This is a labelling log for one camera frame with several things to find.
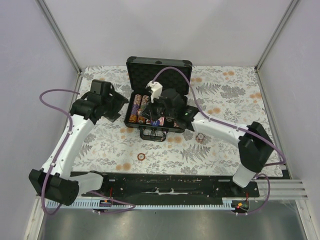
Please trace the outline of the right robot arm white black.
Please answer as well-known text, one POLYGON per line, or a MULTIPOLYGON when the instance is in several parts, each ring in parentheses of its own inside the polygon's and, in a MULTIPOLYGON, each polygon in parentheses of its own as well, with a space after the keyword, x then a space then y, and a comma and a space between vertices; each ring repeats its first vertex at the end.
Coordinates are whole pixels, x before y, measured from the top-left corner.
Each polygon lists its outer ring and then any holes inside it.
POLYGON ((238 125, 205 116, 197 107, 188 105, 186 97, 173 88, 162 90, 148 86, 146 90, 150 99, 141 114, 152 123, 164 117, 183 130, 211 135, 238 148, 240 165, 229 184, 229 191, 235 197, 242 196, 274 150, 264 127, 255 121, 250 125, 238 125))

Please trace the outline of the tan blue chip stack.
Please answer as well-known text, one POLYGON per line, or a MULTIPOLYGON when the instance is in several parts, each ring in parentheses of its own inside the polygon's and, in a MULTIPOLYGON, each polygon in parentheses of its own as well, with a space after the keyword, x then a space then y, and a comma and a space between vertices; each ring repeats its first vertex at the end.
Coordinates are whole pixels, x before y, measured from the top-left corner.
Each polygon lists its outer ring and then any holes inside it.
POLYGON ((204 138, 205 138, 205 136, 204 136, 202 133, 199 133, 199 134, 196 136, 195 140, 196 140, 198 143, 202 143, 203 140, 204 140, 204 138))

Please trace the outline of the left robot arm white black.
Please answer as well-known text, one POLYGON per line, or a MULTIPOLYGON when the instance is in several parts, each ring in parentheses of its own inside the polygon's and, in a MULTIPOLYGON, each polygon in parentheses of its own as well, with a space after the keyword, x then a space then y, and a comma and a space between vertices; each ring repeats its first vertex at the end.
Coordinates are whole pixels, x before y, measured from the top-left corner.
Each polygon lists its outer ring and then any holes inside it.
POLYGON ((110 192, 109 182, 101 173, 91 171, 71 176, 74 161, 96 125, 105 117, 114 122, 120 117, 120 110, 129 101, 116 92, 111 82, 93 80, 90 90, 63 111, 68 123, 48 160, 29 173, 29 180, 41 201, 51 200, 59 205, 70 206, 78 196, 94 191, 103 197, 110 192))

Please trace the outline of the orange red chip stack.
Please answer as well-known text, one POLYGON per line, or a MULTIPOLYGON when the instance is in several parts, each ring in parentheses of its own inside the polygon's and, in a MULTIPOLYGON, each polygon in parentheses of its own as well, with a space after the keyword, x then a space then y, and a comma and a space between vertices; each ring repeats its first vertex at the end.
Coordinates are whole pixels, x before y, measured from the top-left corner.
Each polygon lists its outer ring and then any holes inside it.
POLYGON ((139 116, 138 119, 137 119, 137 122, 139 124, 146 124, 147 120, 148 120, 147 118, 145 118, 143 116, 139 116))

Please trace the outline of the blue round blind button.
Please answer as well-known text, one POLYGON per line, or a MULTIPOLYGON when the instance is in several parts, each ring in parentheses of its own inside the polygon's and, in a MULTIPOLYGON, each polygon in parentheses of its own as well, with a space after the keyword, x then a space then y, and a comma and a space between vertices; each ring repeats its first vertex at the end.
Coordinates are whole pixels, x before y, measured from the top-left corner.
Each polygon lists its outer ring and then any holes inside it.
POLYGON ((160 125, 160 121, 159 120, 156 120, 156 121, 153 121, 151 123, 152 126, 159 126, 160 125))

